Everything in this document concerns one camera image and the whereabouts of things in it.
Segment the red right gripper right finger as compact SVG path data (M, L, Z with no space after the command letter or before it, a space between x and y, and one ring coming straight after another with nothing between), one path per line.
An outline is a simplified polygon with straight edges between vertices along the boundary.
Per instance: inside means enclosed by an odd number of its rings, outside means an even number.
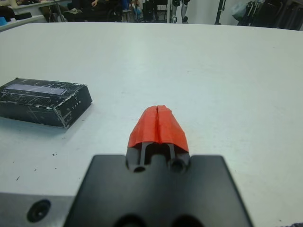
M185 133L168 107L157 106L157 114L160 143L169 147L168 166L172 172L183 173L190 160Z

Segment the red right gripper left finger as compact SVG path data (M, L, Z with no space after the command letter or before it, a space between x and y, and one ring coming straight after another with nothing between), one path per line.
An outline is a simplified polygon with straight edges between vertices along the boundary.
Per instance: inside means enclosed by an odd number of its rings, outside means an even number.
M126 152L126 165L131 172L135 172L136 169L143 170L147 165L146 148L158 141L156 120L157 107L148 107L130 134Z

